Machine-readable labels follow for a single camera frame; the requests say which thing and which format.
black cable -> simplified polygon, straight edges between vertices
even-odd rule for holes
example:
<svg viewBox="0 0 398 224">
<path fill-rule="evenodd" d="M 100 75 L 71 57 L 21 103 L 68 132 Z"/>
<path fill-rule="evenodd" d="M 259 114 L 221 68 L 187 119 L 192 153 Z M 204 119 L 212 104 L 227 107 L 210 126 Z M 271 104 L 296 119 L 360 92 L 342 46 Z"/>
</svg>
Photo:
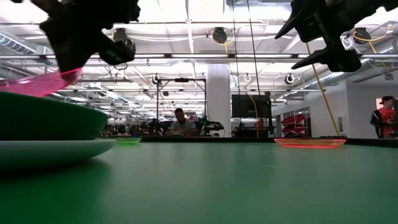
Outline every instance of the black cable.
<svg viewBox="0 0 398 224">
<path fill-rule="evenodd" d="M 232 13 L 235 13 L 235 0 L 232 0 Z M 239 66 L 238 66 L 238 47 L 236 46 L 236 28 L 235 28 L 235 15 L 233 16 L 233 24 L 234 24 L 234 46 L 235 46 L 235 59 L 236 59 L 236 76 L 238 78 L 238 95 L 239 95 L 239 119 L 242 123 L 242 109 L 241 109 L 241 84 L 239 82 Z"/>
<path fill-rule="evenodd" d="M 259 83 L 259 74 L 257 72 L 257 59 L 256 59 L 256 48 L 254 47 L 253 26 L 251 24 L 249 0 L 246 0 L 246 1 L 248 2 L 249 23 L 250 23 L 250 31 L 251 31 L 251 42 L 252 42 L 252 45 L 253 45 L 253 56 L 254 56 L 254 68 L 256 69 L 257 89 L 259 90 L 259 101 L 260 101 L 260 105 L 261 105 L 260 83 Z M 261 106 L 259 107 L 259 116 L 262 117 Z"/>
</svg>

white column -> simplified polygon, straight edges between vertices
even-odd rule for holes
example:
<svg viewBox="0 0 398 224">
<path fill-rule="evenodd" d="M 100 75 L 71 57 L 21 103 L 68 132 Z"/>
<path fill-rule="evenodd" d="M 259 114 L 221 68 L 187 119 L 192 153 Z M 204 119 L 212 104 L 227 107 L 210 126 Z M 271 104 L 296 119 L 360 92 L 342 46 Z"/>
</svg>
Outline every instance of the white column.
<svg viewBox="0 0 398 224">
<path fill-rule="evenodd" d="M 207 105 L 209 120 L 218 121 L 224 130 L 212 131 L 220 137 L 230 137 L 231 93 L 229 89 L 229 68 L 225 64 L 209 64 L 207 68 Z"/>
</svg>

ceiling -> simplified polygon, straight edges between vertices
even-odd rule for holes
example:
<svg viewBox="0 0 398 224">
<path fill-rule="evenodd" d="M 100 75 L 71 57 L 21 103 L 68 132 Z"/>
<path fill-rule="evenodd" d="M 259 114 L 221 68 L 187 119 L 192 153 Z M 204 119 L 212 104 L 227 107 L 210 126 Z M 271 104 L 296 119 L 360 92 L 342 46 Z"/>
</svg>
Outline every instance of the ceiling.
<svg viewBox="0 0 398 224">
<path fill-rule="evenodd" d="M 307 48 L 302 43 L 295 30 L 290 31 L 286 36 L 278 40 L 274 39 L 275 34 L 282 27 L 284 21 L 290 15 L 290 1 L 276 1 L 275 4 L 254 4 L 255 0 L 250 0 L 250 14 L 247 5 L 237 6 L 236 12 L 232 13 L 231 8 L 224 3 L 224 0 L 174 0 L 171 4 L 169 0 L 141 0 L 141 15 L 139 22 L 130 24 L 116 24 L 111 30 L 104 30 L 110 37 L 117 27 L 126 28 L 126 33 L 135 42 L 138 54 L 307 54 Z M 20 43 L 26 44 L 33 49 L 40 49 L 37 53 L 45 52 L 51 54 L 50 45 L 43 32 L 39 29 L 38 23 L 46 20 L 46 13 L 32 5 L 29 1 L 23 4 L 14 4 L 10 0 L 0 0 L 0 34 L 12 36 Z M 372 38 L 382 37 L 387 32 L 385 38 L 375 41 L 374 45 L 388 41 L 396 36 L 398 32 L 398 9 L 386 12 L 379 9 L 375 15 L 365 18 L 357 26 L 366 27 Z M 224 30 L 231 42 L 226 47 L 215 44 L 211 38 L 211 32 L 215 27 L 224 27 Z M 311 51 L 323 49 L 325 43 L 322 38 L 313 40 L 309 43 Z M 353 44 L 351 48 L 357 48 L 360 52 L 369 52 L 370 46 Z M 0 45 L 1 55 L 18 55 L 19 52 Z M 41 74 L 44 72 L 57 71 L 56 65 L 44 65 L 35 60 L 3 60 L 8 65 L 20 67 L 32 73 Z M 143 89 L 154 89 L 152 78 L 158 74 L 160 78 L 206 78 L 207 60 L 169 60 L 169 59 L 136 59 L 129 64 L 125 70 L 117 71 L 113 67 L 107 66 L 98 60 L 90 60 L 88 65 L 83 68 L 82 79 L 101 80 L 102 89 L 131 90 L 131 92 L 120 92 L 118 97 L 100 96 L 97 92 L 84 93 L 58 93 L 54 98 L 64 100 L 64 96 L 86 98 L 87 100 L 71 100 L 75 103 L 122 103 L 120 98 L 127 100 L 128 103 L 138 103 L 140 114 L 153 116 L 153 108 L 156 102 L 153 99 L 155 93 L 143 92 Z M 256 72 L 259 76 L 260 88 L 288 88 L 284 84 L 284 77 L 293 74 L 296 77 L 303 77 L 300 82 L 305 82 L 313 78 L 311 67 L 303 67 L 297 70 L 290 69 L 294 64 L 287 60 L 268 60 L 257 63 L 256 67 L 252 60 L 239 61 L 237 65 L 234 61 L 225 61 L 231 70 L 231 88 L 236 88 L 234 82 L 239 75 L 241 88 L 256 88 Z M 324 71 L 324 65 L 316 65 L 319 71 Z M 11 73 L 0 72 L 0 78 L 11 77 Z M 125 79 L 125 82 L 111 82 L 112 79 Z M 90 82 L 77 83 L 69 88 L 86 89 Z M 201 88 L 196 83 L 174 83 L 170 82 L 167 88 L 175 89 L 196 89 L 197 92 L 181 93 L 170 92 L 169 96 L 161 96 L 164 105 L 160 109 L 162 113 L 169 113 L 176 102 L 171 103 L 172 99 L 181 101 L 183 108 L 187 110 L 203 112 L 203 102 L 192 101 L 193 99 L 204 99 Z M 112 109 L 119 111 L 130 110 L 131 107 L 112 106 Z"/>
</svg>

wall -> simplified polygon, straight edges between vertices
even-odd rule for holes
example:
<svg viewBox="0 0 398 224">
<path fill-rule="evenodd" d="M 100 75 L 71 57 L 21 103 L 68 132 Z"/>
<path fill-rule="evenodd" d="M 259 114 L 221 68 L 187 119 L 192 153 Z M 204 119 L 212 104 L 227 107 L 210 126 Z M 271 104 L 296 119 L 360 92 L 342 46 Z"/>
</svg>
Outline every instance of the wall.
<svg viewBox="0 0 398 224">
<path fill-rule="evenodd" d="M 343 118 L 343 132 L 340 134 L 350 136 L 346 87 L 346 82 L 342 81 L 339 82 L 337 86 L 325 87 L 325 93 L 336 123 L 339 117 Z M 320 92 L 307 94 L 303 101 L 288 101 L 288 105 L 276 106 L 272 109 L 272 115 L 275 116 L 307 107 L 309 107 L 311 111 L 312 136 L 335 136 L 336 131 L 330 119 L 322 93 Z"/>
<path fill-rule="evenodd" d="M 359 85 L 350 84 L 348 91 L 349 123 L 351 138 L 377 138 L 369 120 L 376 110 L 376 98 L 398 96 L 398 88 L 394 85 Z"/>
</svg>

black screen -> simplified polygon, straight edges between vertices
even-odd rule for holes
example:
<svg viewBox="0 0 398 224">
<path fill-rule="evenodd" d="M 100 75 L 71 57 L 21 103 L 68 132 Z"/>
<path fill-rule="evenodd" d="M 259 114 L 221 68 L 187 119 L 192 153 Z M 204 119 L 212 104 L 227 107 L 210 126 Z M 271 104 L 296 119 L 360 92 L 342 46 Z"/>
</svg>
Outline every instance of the black screen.
<svg viewBox="0 0 398 224">
<path fill-rule="evenodd" d="M 269 96 L 251 96 L 256 103 L 257 117 L 268 118 L 271 110 Z M 253 101 L 247 95 L 232 95 L 232 117 L 233 118 L 255 118 L 256 110 Z"/>
</svg>

